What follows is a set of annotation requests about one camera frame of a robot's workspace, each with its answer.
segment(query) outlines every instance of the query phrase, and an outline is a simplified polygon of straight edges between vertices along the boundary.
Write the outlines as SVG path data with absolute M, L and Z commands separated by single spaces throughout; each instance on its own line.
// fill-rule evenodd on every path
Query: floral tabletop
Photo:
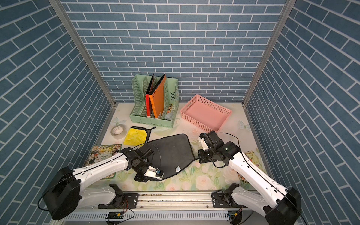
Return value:
M 204 131 L 181 119 L 180 109 L 182 105 L 183 104 L 180 104 L 179 106 L 174 127 L 172 129 L 164 127 L 155 128 L 150 135 L 150 140 L 175 134 L 186 134 L 191 143 L 194 155 L 197 156 L 197 151 L 201 149 L 201 144 L 197 137 Z M 245 154 L 256 166 L 266 173 L 263 161 L 241 104 L 221 105 L 231 109 L 233 112 L 219 132 L 230 133 L 238 137 L 242 151 L 245 152 Z M 113 116 L 112 123 L 110 124 L 102 141 L 102 145 L 123 143 L 123 139 L 116 140 L 110 134 L 111 128 L 117 124 L 123 124 L 127 129 L 131 126 L 141 126 L 138 123 L 132 123 L 129 118 L 129 114 L 133 106 L 133 104 L 118 105 Z M 227 141 L 232 141 L 237 144 L 237 139 L 231 137 L 230 135 L 219 134 L 219 137 L 223 139 L 225 143 Z M 220 167 L 223 163 L 216 162 L 216 165 Z M 92 187 L 116 183 L 123 191 L 204 191 L 224 190 L 232 183 L 237 183 L 248 190 L 254 189 L 240 174 L 230 167 L 226 166 L 224 168 L 216 168 L 212 163 L 200 164 L 198 160 L 194 161 L 189 165 L 189 167 L 179 174 L 162 181 L 148 181 L 146 183 L 137 182 L 134 180 L 135 175 L 136 173 L 133 169 L 120 171 L 116 173 L 113 179 L 100 180 L 95 182 Z

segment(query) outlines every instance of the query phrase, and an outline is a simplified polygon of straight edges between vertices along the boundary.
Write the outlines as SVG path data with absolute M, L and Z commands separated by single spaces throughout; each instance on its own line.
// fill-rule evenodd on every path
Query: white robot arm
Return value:
M 230 207 L 246 206 L 263 215 L 270 225 L 295 223 L 301 214 L 301 196 L 298 191 L 293 188 L 287 190 L 268 177 L 249 160 L 240 147 L 232 142 L 224 144 L 214 131 L 202 133 L 200 142 L 203 147 L 198 151 L 200 163 L 222 161 L 241 174 L 259 192 L 255 194 L 238 184 L 232 184 L 221 193 L 212 193 L 213 199 Z M 149 144 L 144 144 L 136 150 L 125 148 L 111 158 L 90 166 L 75 170 L 62 168 L 42 196 L 52 218 L 62 219 L 76 208 L 96 204 L 99 204 L 99 208 L 120 208 L 124 204 L 124 194 L 117 185 L 111 184 L 108 188 L 87 187 L 114 172 L 130 168 L 137 173 L 137 181 L 162 180 L 163 171 L 153 168 L 148 162 L 152 154 Z M 213 206 L 228 208 L 216 201 Z
M 113 208 L 122 206 L 124 194 L 117 185 L 113 184 L 108 188 L 86 188 L 112 173 L 130 168 L 135 170 L 139 181 L 161 180 L 163 171 L 153 168 L 148 162 L 153 153 L 150 145 L 144 144 L 135 150 L 125 148 L 108 159 L 83 168 L 60 169 L 42 195 L 51 217 L 59 220 L 76 208 L 96 204 Z
M 219 193 L 213 199 L 221 198 L 230 206 L 246 206 L 263 215 L 270 225 L 292 225 L 301 214 L 301 196 L 297 190 L 288 190 L 279 184 L 257 166 L 233 142 L 224 142 L 214 131 L 200 135 L 203 149 L 199 150 L 200 163 L 223 161 L 241 174 L 258 192 L 249 192 L 238 184 L 232 184 L 227 190 Z

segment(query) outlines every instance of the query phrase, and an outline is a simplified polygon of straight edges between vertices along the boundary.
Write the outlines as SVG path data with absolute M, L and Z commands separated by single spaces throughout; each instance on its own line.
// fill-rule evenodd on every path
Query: black mat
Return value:
M 162 180 L 175 176 L 192 162 L 197 160 L 191 149 L 188 136 L 185 134 L 168 136 L 149 141 L 149 143 L 155 145 L 159 149 L 160 155 L 156 148 L 150 145 L 154 151 L 154 158 L 152 160 L 150 159 L 150 162 L 153 163 L 154 168 L 159 168 L 164 171 Z M 180 167 L 180 171 L 177 172 L 176 168 L 178 166 Z

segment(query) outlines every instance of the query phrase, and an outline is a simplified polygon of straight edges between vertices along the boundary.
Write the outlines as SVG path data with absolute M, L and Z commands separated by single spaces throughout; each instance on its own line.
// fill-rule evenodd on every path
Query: black motor housing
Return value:
M 69 167 L 60 169 L 43 193 L 44 202 L 54 220 L 66 217 L 78 205 L 80 184 L 72 173 Z

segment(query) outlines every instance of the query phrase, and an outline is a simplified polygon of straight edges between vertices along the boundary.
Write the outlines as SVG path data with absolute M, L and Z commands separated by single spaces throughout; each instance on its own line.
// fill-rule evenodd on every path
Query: metal bar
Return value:
M 243 106 L 246 106 L 247 103 L 250 100 L 250 97 L 256 87 L 257 82 L 260 79 L 260 76 L 265 68 L 265 65 L 270 57 L 270 54 L 276 44 L 276 41 L 278 40 L 281 31 L 283 30 L 283 27 L 285 25 L 286 20 L 289 17 L 289 14 L 295 4 L 296 0 L 287 0 L 287 2 L 285 3 L 283 10 L 281 12 L 281 15 L 279 17 L 278 22 L 276 23 L 275 29 L 270 37 L 269 43 L 266 46 L 266 49 L 264 51 L 264 55 L 261 58 L 261 61 L 259 63 L 259 66 L 254 74 L 254 78 L 252 79 L 249 89 L 246 92 L 246 95 L 244 97 L 244 101 L 243 101 Z
M 266 169 L 266 171 L 267 171 L 267 174 L 268 174 L 269 177 L 271 177 L 272 179 L 274 179 L 273 172 L 272 172 L 272 170 L 271 170 L 271 168 L 270 168 L 269 163 L 268 163 L 267 160 L 266 160 L 266 156 L 265 156 L 265 153 L 264 153 L 264 149 L 262 148 L 262 145 L 261 145 L 259 136 L 257 135 L 257 133 L 256 133 L 256 131 L 255 131 L 254 124 L 252 123 L 251 117 L 250 117 L 249 112 L 248 112 L 248 110 L 247 110 L 246 107 L 244 107 L 244 111 L 245 111 L 246 118 L 247 118 L 247 120 L 248 120 L 248 122 L 249 122 L 251 131 L 252 131 L 252 134 L 253 134 L 253 136 L 254 136 L 254 138 L 255 138 L 255 142 L 256 142 L 256 145 L 257 145 L 257 149 L 259 149 L 259 152 L 260 152 L 262 161 L 263 161 L 263 163 L 264 163 L 265 169 Z
M 202 192 L 125 192 L 138 193 L 137 211 L 176 211 L 176 210 L 214 210 L 211 191 Z M 221 208 L 219 210 L 236 210 L 239 208 Z M 74 212 L 103 211 L 92 207 L 76 209 Z
M 115 106 L 111 107 L 110 112 L 109 112 L 108 116 L 106 117 L 106 120 L 103 124 L 103 127 L 100 130 L 98 137 L 96 138 L 94 145 L 101 145 L 101 142 L 104 139 L 106 131 L 108 130 L 108 127 L 110 126 L 111 119 L 115 113 L 116 107 L 117 107 L 117 104 Z
M 91 59 L 89 53 L 87 52 L 85 45 L 83 44 L 80 36 L 75 30 L 74 25 L 72 24 L 69 15 L 66 13 L 63 5 L 61 4 L 60 0 L 49 0 L 51 6 L 55 10 L 56 14 L 58 15 L 60 21 L 63 23 L 65 29 L 69 33 L 72 41 L 75 43 L 77 49 L 79 50 L 80 54 L 84 58 L 86 64 L 88 65 L 90 71 L 93 73 L 93 76 L 99 83 L 99 86 L 103 90 L 104 94 L 106 95 L 107 99 L 109 100 L 112 107 L 115 106 L 115 100 L 110 94 L 109 89 L 107 88 L 104 80 L 101 78 L 101 75 L 95 66 L 93 60 Z

